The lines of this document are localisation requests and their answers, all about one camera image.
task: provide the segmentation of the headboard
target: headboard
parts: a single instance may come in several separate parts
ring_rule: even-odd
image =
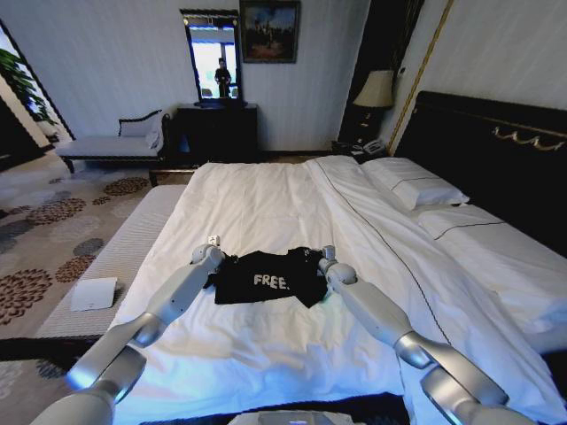
[[[395,156],[567,257],[567,111],[422,91]]]

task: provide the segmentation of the chaise lounge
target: chaise lounge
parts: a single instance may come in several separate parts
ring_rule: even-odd
[[[161,110],[138,119],[120,119],[117,136],[90,136],[61,143],[56,149],[74,173],[74,159],[161,162],[167,150],[169,114]]]

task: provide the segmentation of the paper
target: paper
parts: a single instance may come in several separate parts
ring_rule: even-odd
[[[101,279],[82,279],[74,287],[71,298],[71,311],[98,310],[113,304],[116,277]]]

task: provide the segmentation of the framed painting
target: framed painting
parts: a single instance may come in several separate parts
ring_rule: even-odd
[[[299,2],[243,0],[240,16],[244,62],[296,61]]]

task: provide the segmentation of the carpet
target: carpet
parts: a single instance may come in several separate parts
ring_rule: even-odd
[[[76,168],[70,174],[48,152],[0,174],[2,339],[34,336],[151,189],[147,167],[78,161]],[[172,178],[159,183],[183,182]],[[65,396],[63,376],[45,360],[0,362],[2,423],[28,424]]]

